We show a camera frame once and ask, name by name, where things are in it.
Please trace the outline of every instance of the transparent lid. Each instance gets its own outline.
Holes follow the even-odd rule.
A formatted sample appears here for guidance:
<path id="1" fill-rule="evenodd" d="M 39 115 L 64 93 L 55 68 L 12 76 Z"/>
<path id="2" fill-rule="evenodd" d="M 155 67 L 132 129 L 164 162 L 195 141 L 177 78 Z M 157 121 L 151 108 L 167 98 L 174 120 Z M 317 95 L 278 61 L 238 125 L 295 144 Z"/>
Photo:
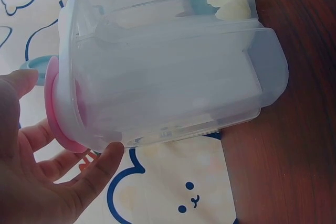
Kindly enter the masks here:
<path id="1" fill-rule="evenodd" d="M 59 18 L 58 85 L 68 82 L 71 97 L 56 96 L 60 127 L 102 151 L 112 141 L 179 140 L 255 118 L 286 88 L 288 68 L 274 31 L 246 1 L 249 15 L 238 20 L 230 8 L 217 15 L 218 0 L 69 1 Z M 66 113 L 76 116 L 70 124 Z"/>

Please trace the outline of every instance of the finger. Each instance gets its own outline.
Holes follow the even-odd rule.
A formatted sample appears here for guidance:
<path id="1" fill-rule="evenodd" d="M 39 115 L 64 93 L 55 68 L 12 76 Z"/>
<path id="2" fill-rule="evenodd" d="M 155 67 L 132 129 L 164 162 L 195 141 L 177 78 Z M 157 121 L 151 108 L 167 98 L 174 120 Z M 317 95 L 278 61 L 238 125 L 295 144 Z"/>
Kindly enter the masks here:
<path id="1" fill-rule="evenodd" d="M 79 211 L 84 211 L 105 188 L 118 169 L 123 153 L 124 147 L 120 142 L 110 143 L 94 160 L 94 165 L 84 170 L 84 176 L 72 186 Z"/>
<path id="2" fill-rule="evenodd" d="M 17 150 L 20 106 L 18 99 L 30 91 L 36 71 L 15 71 L 0 76 L 0 158 L 12 158 Z"/>
<path id="3" fill-rule="evenodd" d="M 90 150 L 83 153 L 73 153 L 67 150 L 62 151 L 51 160 L 38 163 L 42 172 L 52 182 L 62 178 L 71 168 L 73 168 Z"/>
<path id="4" fill-rule="evenodd" d="M 28 140 L 33 152 L 46 146 L 54 139 L 54 135 L 51 132 L 47 119 L 42 120 L 34 126 L 20 129 L 19 135 Z"/>
<path id="5" fill-rule="evenodd" d="M 33 89 L 38 79 L 38 72 L 34 69 L 16 70 L 6 76 L 1 76 L 1 79 L 14 88 L 20 99 Z"/>

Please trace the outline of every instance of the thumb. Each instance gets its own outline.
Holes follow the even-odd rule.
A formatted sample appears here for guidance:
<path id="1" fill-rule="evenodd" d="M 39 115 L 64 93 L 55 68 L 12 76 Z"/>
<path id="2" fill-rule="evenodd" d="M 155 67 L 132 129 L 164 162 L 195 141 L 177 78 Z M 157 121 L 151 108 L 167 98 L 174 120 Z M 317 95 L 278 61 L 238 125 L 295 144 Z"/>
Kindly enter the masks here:
<path id="1" fill-rule="evenodd" d="M 37 77 L 35 70 L 0 76 L 0 158 L 14 155 L 20 115 L 18 99 L 34 87 Z"/>
<path id="2" fill-rule="evenodd" d="M 7 82 L 15 90 L 20 99 L 33 89 L 37 82 L 38 72 L 34 69 L 16 70 L 6 76 L 1 76 L 0 81 Z"/>

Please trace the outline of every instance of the wooden table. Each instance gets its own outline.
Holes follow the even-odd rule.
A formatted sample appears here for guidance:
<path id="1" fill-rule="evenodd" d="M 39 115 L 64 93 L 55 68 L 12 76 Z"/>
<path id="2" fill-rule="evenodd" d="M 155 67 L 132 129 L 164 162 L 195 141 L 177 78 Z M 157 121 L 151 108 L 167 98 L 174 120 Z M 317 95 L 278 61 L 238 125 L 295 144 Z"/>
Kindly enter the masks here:
<path id="1" fill-rule="evenodd" d="M 336 0 L 256 0 L 289 66 L 286 91 L 224 130 L 239 223 L 336 223 Z"/>

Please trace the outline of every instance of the pink ring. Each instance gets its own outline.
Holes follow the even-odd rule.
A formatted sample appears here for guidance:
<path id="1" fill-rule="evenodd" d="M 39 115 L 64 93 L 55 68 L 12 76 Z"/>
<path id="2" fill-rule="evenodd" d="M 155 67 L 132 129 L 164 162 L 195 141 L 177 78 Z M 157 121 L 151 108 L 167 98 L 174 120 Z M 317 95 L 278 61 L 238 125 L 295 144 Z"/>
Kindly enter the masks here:
<path id="1" fill-rule="evenodd" d="M 46 79 L 45 79 L 45 86 L 44 86 L 44 100 L 46 106 L 46 113 L 49 126 L 51 131 L 53 132 L 56 140 L 59 142 L 61 146 L 65 149 L 75 152 L 75 153 L 82 153 L 87 150 L 87 148 L 73 140 L 67 138 L 61 128 L 57 123 L 57 119 L 54 112 L 53 106 L 53 86 L 54 81 L 58 77 L 58 58 L 56 56 L 52 57 L 49 61 L 47 72 L 46 72 Z"/>

